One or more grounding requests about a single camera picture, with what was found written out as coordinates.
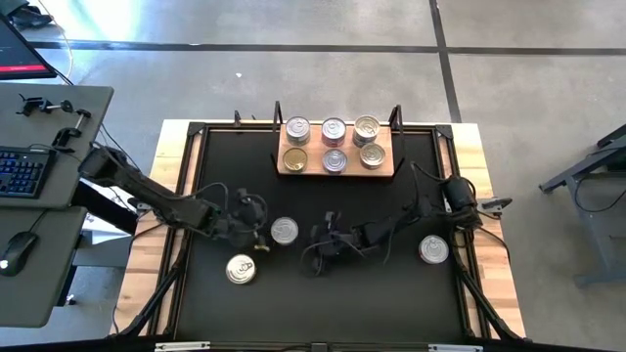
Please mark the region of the black device on floor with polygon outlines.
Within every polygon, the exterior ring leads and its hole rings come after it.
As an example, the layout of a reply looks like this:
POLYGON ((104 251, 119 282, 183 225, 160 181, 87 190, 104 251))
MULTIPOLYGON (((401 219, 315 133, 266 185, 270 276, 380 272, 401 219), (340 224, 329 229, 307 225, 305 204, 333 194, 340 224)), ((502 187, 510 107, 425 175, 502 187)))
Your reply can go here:
POLYGON ((50 15, 44 15, 28 0, 6 0, 0 4, 0 12, 18 28, 41 28, 53 21, 50 15))

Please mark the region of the grey side desk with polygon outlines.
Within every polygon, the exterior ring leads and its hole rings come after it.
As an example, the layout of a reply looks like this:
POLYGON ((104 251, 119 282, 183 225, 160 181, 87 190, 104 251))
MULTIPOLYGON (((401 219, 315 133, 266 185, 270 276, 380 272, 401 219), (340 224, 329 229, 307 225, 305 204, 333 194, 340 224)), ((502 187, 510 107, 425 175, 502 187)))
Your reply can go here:
POLYGON ((38 240, 23 269, 14 277, 0 275, 0 327, 41 328, 57 304, 87 210, 20 208, 0 210, 0 255, 19 232, 38 240))
POLYGON ((0 147, 51 146, 61 129, 78 126, 81 131, 80 137, 67 142, 74 152, 55 157, 39 198, 0 197, 0 207, 62 208, 70 204, 80 179, 78 165, 98 135, 112 95, 113 89, 106 86, 0 83, 0 147), (75 112, 62 110, 34 110, 24 116, 21 110, 27 98, 42 98, 52 105, 68 101, 75 110, 86 110, 91 116, 81 119, 75 112))

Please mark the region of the black desk clamp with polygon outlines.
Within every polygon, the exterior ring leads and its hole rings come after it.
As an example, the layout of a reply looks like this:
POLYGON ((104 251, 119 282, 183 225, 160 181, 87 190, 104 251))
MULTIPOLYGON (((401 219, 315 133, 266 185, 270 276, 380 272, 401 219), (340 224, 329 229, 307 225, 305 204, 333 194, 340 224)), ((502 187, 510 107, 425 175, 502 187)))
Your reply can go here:
POLYGON ((21 95, 21 98, 22 107, 17 111, 17 114, 24 116, 30 116, 36 110, 45 113, 51 113, 53 110, 62 110, 69 113, 74 111, 72 103, 68 100, 62 100, 60 103, 53 104, 43 97, 26 98, 21 95))
POLYGON ((66 127, 62 128, 58 131, 55 139, 52 143, 52 148, 62 152, 62 153, 74 153, 74 149, 69 147, 67 144, 72 138, 80 138, 82 132, 79 127, 84 119, 89 119, 91 117, 91 112, 88 110, 78 110, 76 112, 79 116, 74 127, 66 127))

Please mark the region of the red label tuna can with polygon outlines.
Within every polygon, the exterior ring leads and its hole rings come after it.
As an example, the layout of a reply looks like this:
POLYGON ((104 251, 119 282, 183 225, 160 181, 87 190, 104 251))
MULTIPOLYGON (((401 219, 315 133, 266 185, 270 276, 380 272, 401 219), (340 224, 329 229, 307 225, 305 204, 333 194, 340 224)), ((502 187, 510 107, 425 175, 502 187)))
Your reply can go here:
POLYGON ((272 239, 280 245, 289 245, 298 237, 298 225, 289 217, 277 218, 270 229, 272 239))
POLYGON ((419 245, 419 255, 427 264, 440 264, 448 258, 449 246, 441 237, 428 235, 419 245))
POLYGON ((347 156, 340 149, 329 149, 322 156, 322 165, 329 174, 340 174, 347 166, 347 156))
POLYGON ((329 117, 325 119, 321 127, 322 142, 331 148, 340 147, 346 134, 346 125, 344 121, 338 117, 329 117))

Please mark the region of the silver metal bracket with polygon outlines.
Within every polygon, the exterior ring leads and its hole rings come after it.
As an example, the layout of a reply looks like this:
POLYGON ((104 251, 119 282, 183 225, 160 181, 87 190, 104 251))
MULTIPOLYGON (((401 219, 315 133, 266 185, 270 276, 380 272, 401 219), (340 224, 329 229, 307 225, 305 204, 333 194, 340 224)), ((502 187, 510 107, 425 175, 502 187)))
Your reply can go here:
POLYGON ((211 343, 208 341, 174 341, 157 343, 154 352, 191 352, 210 349, 211 343))
POLYGON ((479 345, 432 343, 427 347, 427 351, 428 352, 483 352, 483 347, 479 345))

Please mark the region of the grey metal stand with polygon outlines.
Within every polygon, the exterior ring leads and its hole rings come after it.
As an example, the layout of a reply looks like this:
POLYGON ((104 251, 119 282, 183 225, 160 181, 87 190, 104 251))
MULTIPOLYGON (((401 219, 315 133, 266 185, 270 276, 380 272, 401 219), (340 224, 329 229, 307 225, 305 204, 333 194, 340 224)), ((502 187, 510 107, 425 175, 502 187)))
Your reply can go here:
POLYGON ((567 188, 583 223, 595 273, 577 275, 579 287, 626 281, 626 124, 599 139, 596 149, 539 185, 544 194, 567 188))

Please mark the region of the black computer mouse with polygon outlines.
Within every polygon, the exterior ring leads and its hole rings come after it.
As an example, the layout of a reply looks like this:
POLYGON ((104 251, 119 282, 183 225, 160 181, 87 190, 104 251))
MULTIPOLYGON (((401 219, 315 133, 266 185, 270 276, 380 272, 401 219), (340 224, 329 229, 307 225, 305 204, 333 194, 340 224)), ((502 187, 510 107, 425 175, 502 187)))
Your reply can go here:
POLYGON ((29 231, 19 232, 12 236, 0 255, 0 275, 14 277, 19 274, 37 242, 38 236, 29 231))

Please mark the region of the blue Wild Planet can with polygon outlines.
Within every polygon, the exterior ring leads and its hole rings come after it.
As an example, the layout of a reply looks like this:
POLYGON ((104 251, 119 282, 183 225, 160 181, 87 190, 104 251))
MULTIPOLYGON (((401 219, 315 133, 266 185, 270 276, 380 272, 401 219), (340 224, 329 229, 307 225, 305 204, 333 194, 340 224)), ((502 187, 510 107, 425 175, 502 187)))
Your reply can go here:
POLYGON ((226 265, 227 279, 236 285, 251 282, 256 274, 256 265, 253 259, 245 254, 233 256, 226 265))
POLYGON ((360 149, 360 162, 367 169, 380 168, 385 160, 385 150, 376 143, 369 143, 360 149))
POLYGON ((374 142, 380 132, 378 119, 371 115, 362 115, 354 121, 353 142, 358 145, 365 145, 374 142))

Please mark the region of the grey table clamp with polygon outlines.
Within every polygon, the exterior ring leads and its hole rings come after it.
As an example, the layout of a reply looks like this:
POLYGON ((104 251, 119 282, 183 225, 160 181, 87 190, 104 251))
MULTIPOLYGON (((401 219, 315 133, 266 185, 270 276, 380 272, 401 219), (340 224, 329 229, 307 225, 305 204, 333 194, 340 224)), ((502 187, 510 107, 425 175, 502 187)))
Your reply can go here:
POLYGON ((137 198, 129 198, 127 202, 135 209, 135 212, 140 216, 143 216, 152 210, 152 208, 148 204, 140 201, 137 198))
POLYGON ((485 214, 500 217, 503 209, 513 202, 511 198, 481 198, 477 209, 485 214))

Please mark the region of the white box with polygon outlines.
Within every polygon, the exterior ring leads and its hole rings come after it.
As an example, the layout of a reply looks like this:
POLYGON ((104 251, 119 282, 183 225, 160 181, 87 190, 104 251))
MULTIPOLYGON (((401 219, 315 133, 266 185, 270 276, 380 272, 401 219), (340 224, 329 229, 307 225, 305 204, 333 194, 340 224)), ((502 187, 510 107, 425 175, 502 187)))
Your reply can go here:
POLYGON ((88 213, 84 219, 81 235, 91 244, 120 240, 132 237, 131 233, 118 229, 116 226, 88 213))

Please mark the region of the black metal rig frame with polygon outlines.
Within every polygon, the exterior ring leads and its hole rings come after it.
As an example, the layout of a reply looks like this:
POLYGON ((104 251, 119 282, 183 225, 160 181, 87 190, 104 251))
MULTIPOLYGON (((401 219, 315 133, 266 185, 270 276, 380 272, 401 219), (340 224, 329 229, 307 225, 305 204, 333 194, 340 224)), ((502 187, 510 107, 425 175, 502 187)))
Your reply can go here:
MULTIPOLYGON (((250 132, 254 127, 269 126, 269 120, 245 120, 237 128, 235 123, 222 120, 166 119, 161 126, 151 177, 165 187, 183 193, 192 190, 192 181, 200 173, 203 127, 222 131, 250 132)), ((461 174, 477 187, 478 195, 493 195, 489 172, 481 144, 479 130, 474 123, 406 122, 406 127, 433 127, 443 153, 444 174, 452 173, 456 161, 461 174)), ((499 244, 502 227, 495 219, 485 219, 485 231, 476 233, 472 249, 476 254, 477 270, 482 289, 498 314, 517 334, 524 336, 509 255, 499 244)), ((145 215, 137 224, 139 238, 131 243, 128 263, 112 311, 111 331, 130 326, 155 291, 160 278, 172 266, 183 238, 181 231, 170 231, 159 224, 154 215, 145 215)))

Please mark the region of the black computer monitor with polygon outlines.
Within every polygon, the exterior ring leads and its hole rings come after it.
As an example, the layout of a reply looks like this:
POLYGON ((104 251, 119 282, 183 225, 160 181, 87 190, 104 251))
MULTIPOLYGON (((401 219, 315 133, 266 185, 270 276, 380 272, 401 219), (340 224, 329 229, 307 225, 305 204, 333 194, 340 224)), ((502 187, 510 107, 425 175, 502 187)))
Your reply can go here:
POLYGON ((0 80, 56 78, 58 75, 0 14, 0 80))

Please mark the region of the green label tuna can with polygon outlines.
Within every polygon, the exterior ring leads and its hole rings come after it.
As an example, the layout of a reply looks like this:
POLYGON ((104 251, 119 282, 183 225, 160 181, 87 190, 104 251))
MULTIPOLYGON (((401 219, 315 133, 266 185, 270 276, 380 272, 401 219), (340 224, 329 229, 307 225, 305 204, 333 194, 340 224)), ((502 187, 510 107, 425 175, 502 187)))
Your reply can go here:
POLYGON ((282 163, 288 172, 302 172, 308 163, 307 152, 301 148, 290 148, 283 154, 282 163))
POLYGON ((287 140, 295 146, 303 146, 310 139, 310 122, 303 116, 293 116, 285 124, 287 140))

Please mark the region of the black table mat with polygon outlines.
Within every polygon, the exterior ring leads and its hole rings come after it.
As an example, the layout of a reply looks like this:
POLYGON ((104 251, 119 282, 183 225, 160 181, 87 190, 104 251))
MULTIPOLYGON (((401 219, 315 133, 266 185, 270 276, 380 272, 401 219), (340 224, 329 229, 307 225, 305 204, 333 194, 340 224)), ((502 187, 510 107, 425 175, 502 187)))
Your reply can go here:
POLYGON ((416 197, 441 205, 433 176, 439 165, 428 134, 395 136, 394 150, 423 174, 403 166, 392 179, 281 176, 270 132, 211 132, 204 150, 202 184, 208 199, 246 189, 262 196, 271 218, 288 216, 299 226, 296 243, 256 251, 247 285, 225 274, 235 249, 224 240, 194 236, 176 329, 180 340, 212 342, 456 342, 464 324, 454 265, 429 265, 418 255, 427 235, 444 236, 436 219, 417 222, 393 236, 388 247, 348 250, 315 274, 308 236, 330 211, 339 227, 398 214, 416 197))

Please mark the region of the backlit black keyboard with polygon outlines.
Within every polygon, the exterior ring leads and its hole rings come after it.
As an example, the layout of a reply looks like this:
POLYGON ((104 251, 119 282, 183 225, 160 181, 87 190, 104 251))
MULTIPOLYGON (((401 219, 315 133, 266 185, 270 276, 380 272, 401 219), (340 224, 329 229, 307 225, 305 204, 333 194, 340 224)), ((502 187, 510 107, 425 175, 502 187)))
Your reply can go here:
POLYGON ((39 198, 56 152, 0 146, 0 198, 39 198))

